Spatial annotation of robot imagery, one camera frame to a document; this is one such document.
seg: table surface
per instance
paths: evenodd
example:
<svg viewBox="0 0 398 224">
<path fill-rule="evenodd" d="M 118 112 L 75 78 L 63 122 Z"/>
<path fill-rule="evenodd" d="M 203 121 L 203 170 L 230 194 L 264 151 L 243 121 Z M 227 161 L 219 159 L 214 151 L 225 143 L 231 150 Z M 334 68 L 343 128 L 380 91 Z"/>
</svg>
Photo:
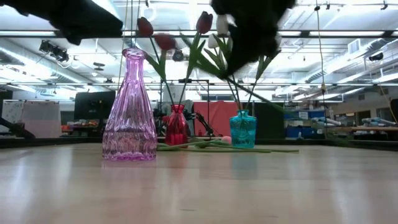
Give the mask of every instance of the table surface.
<svg viewBox="0 0 398 224">
<path fill-rule="evenodd" d="M 0 151 L 0 223 L 367 224 L 398 220 L 398 154 L 161 152 L 110 162 L 101 144 Z"/>
</svg>

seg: black monitor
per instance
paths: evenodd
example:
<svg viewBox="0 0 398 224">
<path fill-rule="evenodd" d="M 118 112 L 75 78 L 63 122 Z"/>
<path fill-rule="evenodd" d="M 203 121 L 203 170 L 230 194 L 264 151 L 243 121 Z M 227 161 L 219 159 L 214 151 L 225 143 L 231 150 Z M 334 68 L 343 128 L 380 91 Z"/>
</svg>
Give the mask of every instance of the black monitor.
<svg viewBox="0 0 398 224">
<path fill-rule="evenodd" d="M 115 91 L 77 93 L 75 119 L 107 119 L 111 113 L 115 97 Z"/>
</svg>

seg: hanging cable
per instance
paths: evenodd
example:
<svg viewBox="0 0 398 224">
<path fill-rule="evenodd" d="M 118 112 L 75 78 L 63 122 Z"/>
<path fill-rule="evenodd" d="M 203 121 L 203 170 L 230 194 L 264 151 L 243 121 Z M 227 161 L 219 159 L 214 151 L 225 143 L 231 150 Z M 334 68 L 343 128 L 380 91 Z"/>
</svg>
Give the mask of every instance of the hanging cable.
<svg viewBox="0 0 398 224">
<path fill-rule="evenodd" d="M 327 138 L 328 133 L 328 123 L 326 120 L 326 104 L 325 104 L 325 92 L 326 92 L 326 85 L 325 85 L 325 72 L 323 71 L 323 54 L 322 54 L 322 41 L 321 41 L 321 32 L 320 32 L 320 20 L 319 20 L 319 9 L 321 7 L 318 5 L 318 0 L 316 0 L 315 11 L 317 12 L 317 25 L 318 25 L 318 40 L 319 40 L 319 53 L 321 55 L 321 74 L 322 74 L 322 84 L 321 84 L 321 91 L 322 91 L 322 98 L 323 98 L 323 112 L 325 114 L 325 139 Z"/>
<path fill-rule="evenodd" d="M 383 69 L 382 69 L 382 68 L 380 68 L 380 74 L 381 74 L 381 76 L 383 76 Z M 388 107 L 389 107 L 389 109 L 390 109 L 392 118 L 394 118 L 395 123 L 398 124 L 397 118 L 396 118 L 396 116 L 394 115 L 394 112 L 393 112 L 393 110 L 392 110 L 392 108 L 391 108 L 391 100 L 390 100 L 390 99 L 386 96 L 386 94 L 384 93 L 384 90 L 383 90 L 383 87 L 382 87 L 382 86 L 380 86 L 380 90 L 381 90 L 381 93 L 383 94 L 384 98 L 385 98 L 386 101 L 388 102 Z"/>
<path fill-rule="evenodd" d="M 127 13 L 128 13 L 128 6 L 129 6 L 129 1 L 126 0 L 126 15 L 124 16 L 124 31 L 123 31 L 123 37 L 122 37 L 122 49 L 123 51 L 124 48 L 124 37 L 126 36 L 126 30 L 127 30 Z M 122 75 L 122 63 L 123 63 L 123 54 L 120 57 L 120 67 L 119 67 L 119 79 L 118 79 L 118 93 L 119 93 L 119 87 L 120 87 L 120 78 Z"/>
</svg>

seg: ceiling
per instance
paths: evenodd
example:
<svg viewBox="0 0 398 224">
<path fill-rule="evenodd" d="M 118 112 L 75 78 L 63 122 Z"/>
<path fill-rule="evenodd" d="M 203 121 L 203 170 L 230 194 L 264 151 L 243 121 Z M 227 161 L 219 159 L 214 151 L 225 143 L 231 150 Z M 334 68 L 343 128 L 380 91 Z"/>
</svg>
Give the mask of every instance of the ceiling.
<svg viewBox="0 0 398 224">
<path fill-rule="evenodd" d="M 95 0 L 97 4 L 103 6 L 109 12 L 113 13 L 120 20 L 124 21 L 125 29 L 136 30 L 137 17 L 145 16 L 151 21 L 155 30 L 177 31 L 181 30 L 195 30 L 196 21 L 202 11 L 213 13 L 212 8 L 208 5 L 208 0 L 151 0 L 149 7 L 146 7 L 145 1 L 134 0 L 126 2 L 125 0 Z M 317 14 L 314 12 L 316 1 L 312 0 L 298 0 L 297 6 L 285 13 L 282 20 L 279 22 L 280 30 L 317 30 L 318 22 L 320 30 L 397 30 L 398 17 L 396 12 L 398 10 L 398 0 L 388 0 L 389 7 L 386 10 L 380 10 L 383 7 L 381 0 L 332 0 L 330 2 L 330 9 L 326 9 L 326 1 L 319 0 L 321 5 L 319 10 L 319 21 Z M 29 16 L 24 17 L 16 12 L 13 8 L 4 6 L 0 7 L 0 21 L 7 21 L 7 23 L 0 24 L 0 49 L 14 52 L 21 57 L 28 58 L 36 67 L 39 65 L 48 68 L 52 73 L 56 73 L 58 79 L 44 80 L 37 79 L 37 82 L 57 82 L 57 83 L 103 83 L 107 78 L 114 82 L 121 80 L 124 76 L 124 62 L 121 55 L 122 49 L 125 49 L 122 39 L 88 39 L 84 40 L 81 45 L 76 46 L 69 44 L 66 39 L 57 38 L 35 38 L 35 32 L 38 30 L 54 30 L 54 28 L 45 20 L 38 17 Z M 14 37 L 1 37 L 3 31 L 10 30 L 30 31 L 21 32 Z M 386 39 L 379 49 L 368 49 L 369 45 L 374 41 L 379 40 L 378 37 L 374 39 L 361 39 L 360 49 L 361 53 L 356 52 L 357 55 L 350 54 L 348 51 L 348 44 L 355 41 L 357 38 L 330 39 L 322 38 L 320 40 L 316 37 L 310 39 L 306 38 L 283 38 L 281 41 L 281 53 L 274 59 L 267 70 L 264 72 L 260 82 L 264 86 L 259 86 L 257 90 L 263 89 L 267 91 L 274 91 L 274 97 L 290 97 L 295 99 L 302 94 L 311 95 L 312 93 L 319 93 L 317 83 L 322 82 L 322 76 L 318 77 L 314 74 L 321 71 L 323 61 L 324 65 L 324 79 L 325 83 L 372 83 L 372 79 L 377 79 L 381 76 L 380 70 L 374 68 L 383 68 L 386 74 L 394 73 L 396 59 L 397 44 L 394 39 Z M 67 63 L 57 63 L 49 55 L 44 55 L 39 51 L 39 46 L 43 40 L 49 40 L 53 45 L 60 46 L 67 49 L 71 60 Z M 180 38 L 176 38 L 177 45 L 184 51 L 186 46 Z M 136 39 L 137 46 L 148 54 L 154 54 L 152 45 L 149 39 Z M 383 52 L 384 59 L 378 62 L 370 62 L 367 58 L 368 54 L 376 54 Z M 105 64 L 104 70 L 96 72 L 93 75 L 95 66 L 93 62 L 100 62 Z M 174 62 L 168 60 L 167 63 L 167 77 L 169 80 L 177 80 L 185 78 L 185 71 L 187 62 Z M 347 77 L 355 74 L 373 69 L 369 73 L 373 73 L 372 79 L 368 75 L 361 75 L 354 80 L 342 82 Z M 253 83 L 256 75 L 256 64 L 249 64 L 241 69 L 235 76 L 243 79 L 244 83 Z M 147 83 L 157 83 L 160 81 L 159 76 L 154 69 L 148 64 L 144 64 L 144 76 Z M 209 79 L 212 83 L 221 83 L 209 74 L 198 71 L 192 79 Z M 388 79 L 388 83 L 394 82 L 395 79 Z M 32 82 L 32 79 L 23 78 L 15 81 L 8 79 L 4 75 L 0 77 L 0 83 L 8 82 Z M 285 86 L 272 85 L 265 86 L 266 83 L 306 83 L 306 85 Z M 43 88 L 43 86 L 29 85 L 31 88 Z M 96 90 L 115 90 L 115 86 L 101 86 Z M 352 90 L 354 87 L 328 87 L 331 93 L 343 94 Z M 211 90 L 229 90 L 227 85 L 215 87 L 211 86 Z"/>
</svg>

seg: flower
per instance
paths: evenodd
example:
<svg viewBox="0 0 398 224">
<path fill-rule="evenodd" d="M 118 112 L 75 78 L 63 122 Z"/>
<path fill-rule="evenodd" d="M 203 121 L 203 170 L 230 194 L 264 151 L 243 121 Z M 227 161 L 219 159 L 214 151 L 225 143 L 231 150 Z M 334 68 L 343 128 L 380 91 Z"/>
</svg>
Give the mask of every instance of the flower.
<svg viewBox="0 0 398 224">
<path fill-rule="evenodd" d="M 211 29 L 213 24 L 213 15 L 203 11 L 197 22 L 197 31 L 201 34 L 206 34 Z"/>
<path fill-rule="evenodd" d="M 216 38 L 214 37 L 214 34 L 209 35 L 209 39 L 207 41 L 207 46 L 210 49 L 215 49 L 218 47 L 218 43 L 217 43 Z"/>
<path fill-rule="evenodd" d="M 226 15 L 217 16 L 216 28 L 217 34 L 219 35 L 228 33 L 228 20 L 226 18 Z"/>
<path fill-rule="evenodd" d="M 175 48 L 175 39 L 168 34 L 156 34 L 154 39 L 162 50 L 171 50 Z"/>
<path fill-rule="evenodd" d="M 139 35 L 143 37 L 150 37 L 154 34 L 152 24 L 145 17 L 137 19 L 137 26 Z"/>
</svg>

